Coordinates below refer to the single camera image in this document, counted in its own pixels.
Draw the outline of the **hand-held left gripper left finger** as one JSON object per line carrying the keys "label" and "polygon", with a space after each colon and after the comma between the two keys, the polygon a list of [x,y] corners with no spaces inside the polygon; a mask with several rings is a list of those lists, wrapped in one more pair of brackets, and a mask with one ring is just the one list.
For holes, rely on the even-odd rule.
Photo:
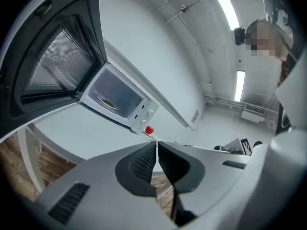
{"label": "hand-held left gripper left finger", "polygon": [[156,143],[88,159],[52,183],[36,200],[52,230],[174,230],[151,185]]}

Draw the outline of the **white microwave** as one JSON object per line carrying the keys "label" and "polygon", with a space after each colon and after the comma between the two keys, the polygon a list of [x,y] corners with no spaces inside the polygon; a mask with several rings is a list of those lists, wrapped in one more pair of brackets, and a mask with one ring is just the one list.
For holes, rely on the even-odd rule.
{"label": "white microwave", "polygon": [[107,58],[100,0],[28,0],[0,46],[0,142],[77,102],[135,133],[158,109]]}

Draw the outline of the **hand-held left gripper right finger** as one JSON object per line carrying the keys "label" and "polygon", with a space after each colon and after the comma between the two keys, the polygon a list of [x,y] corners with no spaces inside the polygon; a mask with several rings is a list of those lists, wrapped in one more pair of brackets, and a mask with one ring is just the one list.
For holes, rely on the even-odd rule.
{"label": "hand-held left gripper right finger", "polygon": [[229,191],[250,157],[159,142],[158,159],[174,189],[172,217],[196,218]]}

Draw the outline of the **grey table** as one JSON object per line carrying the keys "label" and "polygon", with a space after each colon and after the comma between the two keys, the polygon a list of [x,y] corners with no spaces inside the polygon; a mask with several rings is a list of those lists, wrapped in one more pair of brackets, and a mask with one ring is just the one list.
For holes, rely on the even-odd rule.
{"label": "grey table", "polygon": [[158,110],[150,125],[154,128],[153,137],[135,134],[75,103],[21,126],[17,136],[25,167],[41,193],[45,184],[35,153],[35,140],[38,139],[65,160],[79,164],[92,157],[151,140],[184,144],[191,132],[164,109]]}

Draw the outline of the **person's black clothing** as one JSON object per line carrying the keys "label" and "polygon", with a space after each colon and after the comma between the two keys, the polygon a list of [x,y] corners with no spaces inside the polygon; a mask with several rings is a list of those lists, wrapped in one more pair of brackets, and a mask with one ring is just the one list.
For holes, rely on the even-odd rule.
{"label": "person's black clothing", "polygon": [[[283,83],[283,81],[288,77],[288,75],[291,73],[292,69],[294,68],[296,62],[293,60],[293,58],[288,55],[286,61],[281,61],[281,73],[280,78],[278,82],[278,87]],[[278,135],[281,132],[288,131],[288,129],[291,127],[291,123],[289,121],[289,118],[286,114],[286,111],[284,110],[281,103],[279,104],[279,114],[278,114],[278,123],[276,128],[276,134]]]}

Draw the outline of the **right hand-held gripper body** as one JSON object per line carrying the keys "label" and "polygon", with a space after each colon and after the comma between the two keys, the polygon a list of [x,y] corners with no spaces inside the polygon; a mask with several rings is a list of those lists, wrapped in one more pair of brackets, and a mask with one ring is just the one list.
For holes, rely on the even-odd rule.
{"label": "right hand-held gripper body", "polygon": [[263,144],[261,141],[256,141],[253,146],[250,145],[247,138],[236,138],[232,142],[222,146],[218,145],[214,147],[214,150],[225,151],[231,154],[247,155],[250,156],[257,145]]}

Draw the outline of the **white air conditioner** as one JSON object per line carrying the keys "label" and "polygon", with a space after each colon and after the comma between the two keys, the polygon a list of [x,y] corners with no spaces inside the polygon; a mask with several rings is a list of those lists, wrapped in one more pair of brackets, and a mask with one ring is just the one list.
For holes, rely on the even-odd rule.
{"label": "white air conditioner", "polygon": [[254,123],[259,123],[264,121],[265,116],[266,116],[266,110],[249,104],[245,105],[241,113],[241,118]]}

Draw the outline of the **ceiling light bar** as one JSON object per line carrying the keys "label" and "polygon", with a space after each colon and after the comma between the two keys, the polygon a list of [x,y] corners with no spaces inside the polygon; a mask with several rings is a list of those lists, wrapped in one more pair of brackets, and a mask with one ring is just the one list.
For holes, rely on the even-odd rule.
{"label": "ceiling light bar", "polygon": [[245,72],[242,70],[237,71],[236,76],[236,91],[235,91],[235,97],[234,101],[240,102],[243,88],[244,88],[244,82],[245,82]]}
{"label": "ceiling light bar", "polygon": [[218,0],[220,6],[223,9],[223,12],[228,21],[230,30],[234,31],[236,28],[239,28],[239,21],[235,12],[235,9],[230,0]]}

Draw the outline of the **plate of green peas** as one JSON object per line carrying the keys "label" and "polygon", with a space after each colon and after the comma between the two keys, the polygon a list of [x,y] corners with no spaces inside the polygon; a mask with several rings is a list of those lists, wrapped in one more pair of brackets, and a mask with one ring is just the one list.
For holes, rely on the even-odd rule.
{"label": "plate of green peas", "polygon": [[118,109],[115,107],[115,105],[114,105],[114,107],[111,107],[111,106],[108,106],[108,105],[106,105],[106,104],[104,104],[103,102],[101,102],[101,100],[103,100],[102,98],[100,98],[100,97],[98,97],[97,98],[97,102],[102,106],[102,107],[104,107],[104,108],[106,108],[106,109],[108,109],[108,110],[113,110],[113,111],[117,111]]}

